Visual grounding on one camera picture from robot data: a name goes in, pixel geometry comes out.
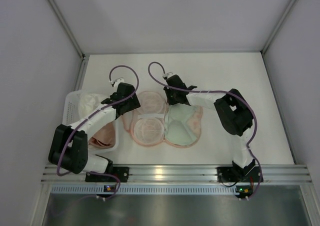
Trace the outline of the floral pink laundry bag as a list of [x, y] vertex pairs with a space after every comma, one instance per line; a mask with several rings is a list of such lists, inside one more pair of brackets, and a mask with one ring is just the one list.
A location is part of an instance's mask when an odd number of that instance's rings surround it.
[[169, 144], [165, 141], [164, 131], [165, 116], [170, 105], [159, 93], [153, 91], [141, 92], [137, 97], [140, 108], [122, 116], [124, 129], [141, 146], [152, 147], [161, 143]]

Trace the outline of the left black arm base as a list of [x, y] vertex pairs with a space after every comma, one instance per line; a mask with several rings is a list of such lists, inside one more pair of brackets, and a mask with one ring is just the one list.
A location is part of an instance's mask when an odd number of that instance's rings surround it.
[[[112, 166], [111, 168], [107, 169], [104, 174], [113, 175], [117, 177], [121, 183], [126, 183], [129, 178], [129, 167], [122, 167], [122, 166]], [[117, 182], [115, 178], [110, 176], [101, 175], [101, 173], [93, 174], [88, 172], [85, 176], [85, 182], [87, 183], [109, 183], [109, 182]]]

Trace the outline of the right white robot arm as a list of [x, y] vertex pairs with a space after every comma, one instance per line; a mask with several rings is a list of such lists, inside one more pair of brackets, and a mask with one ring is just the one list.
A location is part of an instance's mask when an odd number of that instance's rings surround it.
[[232, 155], [232, 170], [247, 175], [256, 165], [246, 146], [254, 124], [254, 117], [240, 92], [231, 89], [224, 96], [217, 93], [195, 91], [196, 86], [186, 87], [178, 75], [163, 75], [167, 86], [164, 91], [170, 105], [185, 104], [216, 111], [224, 130], [229, 133], [227, 145]]

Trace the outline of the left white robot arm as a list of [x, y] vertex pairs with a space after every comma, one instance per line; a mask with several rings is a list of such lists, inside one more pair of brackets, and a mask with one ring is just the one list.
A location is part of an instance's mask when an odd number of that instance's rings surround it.
[[57, 166], [57, 174], [107, 172], [110, 160], [89, 153], [89, 140], [95, 133], [121, 115], [140, 107], [136, 87], [120, 83], [116, 92], [104, 99], [89, 115], [70, 125], [60, 124], [53, 136], [48, 161]]

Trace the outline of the mint green bra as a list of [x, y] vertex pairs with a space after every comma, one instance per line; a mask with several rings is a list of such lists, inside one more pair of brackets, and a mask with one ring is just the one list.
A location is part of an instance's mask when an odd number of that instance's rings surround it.
[[164, 118], [164, 139], [176, 147], [190, 147], [201, 136], [202, 108], [176, 104], [168, 107]]

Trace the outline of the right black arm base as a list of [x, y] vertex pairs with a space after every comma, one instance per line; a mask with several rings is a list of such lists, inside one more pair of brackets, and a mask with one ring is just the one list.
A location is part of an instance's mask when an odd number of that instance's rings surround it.
[[217, 176], [220, 183], [258, 183], [264, 181], [255, 160], [252, 160], [244, 168], [235, 162], [232, 162], [232, 166], [218, 167]]

